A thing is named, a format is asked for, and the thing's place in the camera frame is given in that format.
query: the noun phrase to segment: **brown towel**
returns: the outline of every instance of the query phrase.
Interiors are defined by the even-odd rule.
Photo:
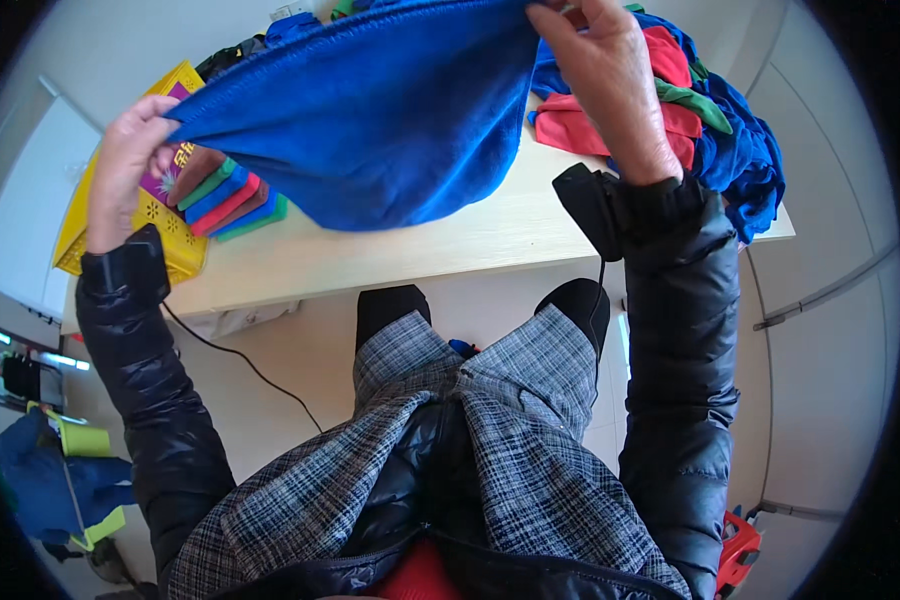
[[[220,168],[227,160],[227,155],[220,150],[211,150],[203,146],[193,148],[187,164],[180,171],[176,183],[169,188],[167,206],[175,207],[187,194],[194,191],[208,175]]]
[[[230,225],[250,211],[257,210],[260,207],[263,207],[264,202],[267,201],[268,194],[270,194],[270,186],[267,185],[266,181],[260,181],[260,187],[257,188],[257,191],[252,196],[250,196],[242,204],[234,208],[233,211],[223,217],[220,222],[209,227],[206,231],[204,231],[203,235],[213,235],[221,227]]]

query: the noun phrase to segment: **floor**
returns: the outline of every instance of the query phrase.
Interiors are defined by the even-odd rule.
[[[746,254],[741,254],[742,312],[737,385],[744,400],[732,426],[737,445],[728,505],[744,510],[760,498],[770,430],[766,341],[754,334],[760,307]],[[596,259],[509,272],[465,274],[419,282],[431,306],[433,327],[444,338],[485,348],[528,319],[553,288],[577,277],[595,278]],[[621,264],[607,265],[604,287],[612,301],[624,297]],[[357,294],[305,300],[292,314],[216,340],[243,351],[275,383],[307,402],[324,428],[346,420],[352,410],[351,368]],[[627,363],[624,337],[615,313],[600,361],[599,397],[583,445],[616,473],[617,454],[626,436]],[[230,354],[203,345],[171,328],[196,390],[213,416],[237,482],[317,431],[300,405],[258,379]],[[81,344],[68,342],[68,354],[86,357]],[[127,457],[123,426],[100,378],[73,371],[66,382],[71,414],[110,431],[115,452]],[[153,553],[140,510],[126,511],[127,524],[116,535],[132,573],[155,581]]]

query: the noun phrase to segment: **left hand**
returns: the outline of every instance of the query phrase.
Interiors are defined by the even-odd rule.
[[[180,123],[162,115],[179,103],[169,96],[145,96],[106,128],[90,183],[88,253],[105,255],[133,234],[140,178],[147,170],[159,178],[174,159],[165,142]]]

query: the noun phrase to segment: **wall socket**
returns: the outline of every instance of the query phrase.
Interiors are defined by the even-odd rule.
[[[296,0],[295,2],[290,2],[288,5],[280,6],[274,12],[271,12],[270,22],[273,23],[280,19],[293,17],[300,13],[312,13],[313,11],[314,7],[311,0]]]

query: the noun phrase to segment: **yellow plastic basket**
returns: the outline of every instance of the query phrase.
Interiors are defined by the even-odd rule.
[[[26,412],[32,407],[38,406],[36,402],[26,403]],[[47,417],[53,419],[60,426],[60,446],[63,447],[64,456],[113,456],[110,451],[110,436],[107,429],[91,427],[84,423],[78,423],[66,416],[47,411]],[[70,539],[74,544],[86,551],[91,551],[96,543],[112,535],[118,529],[127,524],[124,515],[124,507],[118,506],[98,523],[94,523],[83,529],[83,536],[71,534]]]
[[[184,60],[164,78],[157,81],[153,87],[146,90],[144,95],[166,95],[177,84],[193,93],[204,86],[204,81],[190,65],[190,61]],[[186,156],[193,151],[193,146],[185,145],[184,150],[188,150],[186,155],[182,156],[185,162]],[[73,275],[81,273],[81,257],[86,252],[87,198],[96,165],[97,154],[95,152],[73,193],[70,208],[67,209],[67,216],[60,228],[60,235],[57,237],[56,249],[53,253],[53,265]],[[164,259],[167,263],[167,274],[171,284],[196,277],[204,268],[207,239],[192,234],[187,222],[143,187],[139,187],[138,190],[140,198],[137,211],[131,219],[133,230],[139,230],[147,223],[156,225],[160,232],[160,240],[163,242]]]

